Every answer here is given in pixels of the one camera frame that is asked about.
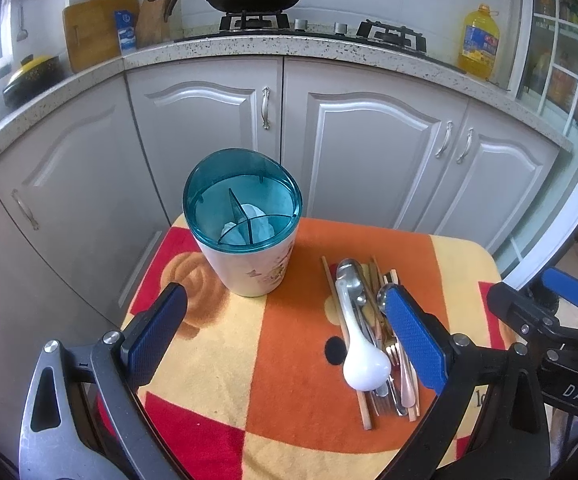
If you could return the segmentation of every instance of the white cabinet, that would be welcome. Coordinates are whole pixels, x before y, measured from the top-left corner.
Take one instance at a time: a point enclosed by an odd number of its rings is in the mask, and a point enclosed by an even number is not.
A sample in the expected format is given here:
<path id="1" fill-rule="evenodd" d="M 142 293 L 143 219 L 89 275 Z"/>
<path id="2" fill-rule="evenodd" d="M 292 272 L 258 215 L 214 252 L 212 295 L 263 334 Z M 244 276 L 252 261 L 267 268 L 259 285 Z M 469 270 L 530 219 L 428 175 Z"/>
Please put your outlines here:
<path id="1" fill-rule="evenodd" d="M 0 200 L 49 266 L 120 323 L 169 226 L 121 76 L 69 101 L 0 156 Z"/>
<path id="2" fill-rule="evenodd" d="M 90 344 L 111 328 L 38 256 L 0 204 L 0 451 L 13 463 L 44 343 Z"/>
<path id="3" fill-rule="evenodd" d="M 209 58 L 127 74 L 144 151 L 171 222 L 205 156 L 248 148 L 279 160 L 281 57 Z"/>
<path id="4" fill-rule="evenodd" d="M 450 163 L 417 231 L 465 238 L 493 253 L 533 201 L 558 147 L 524 124 L 470 102 Z"/>
<path id="5" fill-rule="evenodd" d="M 467 98 L 413 78 L 285 60 L 281 161 L 310 217 L 413 230 Z"/>

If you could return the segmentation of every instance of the cooking oil bottle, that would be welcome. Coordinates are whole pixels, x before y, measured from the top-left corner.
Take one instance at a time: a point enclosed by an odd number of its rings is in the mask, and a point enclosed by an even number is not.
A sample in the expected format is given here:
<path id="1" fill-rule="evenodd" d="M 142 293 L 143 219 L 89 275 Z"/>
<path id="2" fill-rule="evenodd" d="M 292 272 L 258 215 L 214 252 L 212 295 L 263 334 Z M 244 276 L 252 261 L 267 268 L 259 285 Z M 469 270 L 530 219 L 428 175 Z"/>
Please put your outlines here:
<path id="1" fill-rule="evenodd" d="M 500 29 L 491 17 L 489 6 L 480 4 L 478 10 L 464 18 L 464 37 L 458 53 L 458 67 L 476 77 L 488 78 L 496 62 Z"/>

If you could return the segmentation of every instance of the table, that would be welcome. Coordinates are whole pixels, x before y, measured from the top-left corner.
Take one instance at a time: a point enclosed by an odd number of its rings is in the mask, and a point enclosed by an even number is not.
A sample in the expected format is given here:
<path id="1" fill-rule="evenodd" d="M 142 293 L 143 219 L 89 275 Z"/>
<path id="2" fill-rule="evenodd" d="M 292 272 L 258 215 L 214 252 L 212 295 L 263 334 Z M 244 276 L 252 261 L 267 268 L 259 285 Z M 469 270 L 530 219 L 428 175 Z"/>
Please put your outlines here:
<path id="1" fill-rule="evenodd" d="M 124 326 L 170 282 L 189 305 L 153 380 L 138 397 L 196 480 L 373 479 L 417 422 L 373 417 L 363 430 L 355 392 L 324 345 L 341 335 L 320 261 L 376 257 L 449 332 L 508 348 L 514 336 L 485 307 L 500 277 L 479 245 L 454 238 L 301 219 L 281 285 L 260 298 L 230 293 L 199 252 L 183 217 L 162 241 Z M 473 394 L 442 463 L 466 447 L 486 388 Z M 421 414 L 434 393 L 421 386 Z"/>

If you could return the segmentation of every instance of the glass cabinet door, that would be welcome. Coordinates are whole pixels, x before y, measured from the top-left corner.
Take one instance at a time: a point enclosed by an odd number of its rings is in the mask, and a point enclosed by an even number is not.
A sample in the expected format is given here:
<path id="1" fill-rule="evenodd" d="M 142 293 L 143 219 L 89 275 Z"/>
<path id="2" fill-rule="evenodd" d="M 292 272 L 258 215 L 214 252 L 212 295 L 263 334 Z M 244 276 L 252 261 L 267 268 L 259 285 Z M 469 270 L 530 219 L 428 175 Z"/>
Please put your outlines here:
<path id="1" fill-rule="evenodd" d="M 578 0 L 533 0 L 517 99 L 568 137 L 536 198 L 494 255 L 507 275 L 542 237 L 578 182 Z"/>

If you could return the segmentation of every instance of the silver cabinet handle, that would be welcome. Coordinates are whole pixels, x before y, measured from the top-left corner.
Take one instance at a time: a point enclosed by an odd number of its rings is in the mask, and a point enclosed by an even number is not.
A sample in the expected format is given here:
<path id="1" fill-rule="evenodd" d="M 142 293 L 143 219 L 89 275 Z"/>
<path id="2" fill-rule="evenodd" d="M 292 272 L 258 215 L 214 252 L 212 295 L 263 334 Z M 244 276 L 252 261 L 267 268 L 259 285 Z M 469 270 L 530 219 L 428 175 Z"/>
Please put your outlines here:
<path id="1" fill-rule="evenodd" d="M 435 158 L 440 158 L 444 153 L 444 150 L 446 150 L 447 147 L 449 146 L 449 141 L 451 140 L 451 132 L 453 132 L 453 121 L 448 121 L 447 131 L 444 134 L 444 142 L 442 142 L 442 146 L 440 147 L 440 149 L 437 152 L 435 152 Z"/>
<path id="2" fill-rule="evenodd" d="M 462 164 L 464 157 L 469 155 L 469 150 L 471 149 L 472 142 L 473 142 L 473 128 L 469 128 L 469 134 L 467 135 L 467 145 L 464 147 L 462 155 L 455 159 L 456 164 Z"/>
<path id="3" fill-rule="evenodd" d="M 269 129 L 269 94 L 271 90 L 268 86 L 262 89 L 262 127 Z"/>
<path id="4" fill-rule="evenodd" d="M 31 209 L 29 209 L 27 204 L 25 204 L 18 196 L 18 190 L 17 189 L 14 189 L 12 191 L 12 198 L 16 201 L 16 203 L 18 203 L 18 207 L 22 211 L 23 215 L 25 215 L 27 217 L 27 220 L 29 220 L 29 223 L 34 228 L 34 231 L 38 231 L 38 229 L 39 229 L 38 222 L 36 222 L 36 219 L 34 218 L 32 212 L 31 212 Z"/>

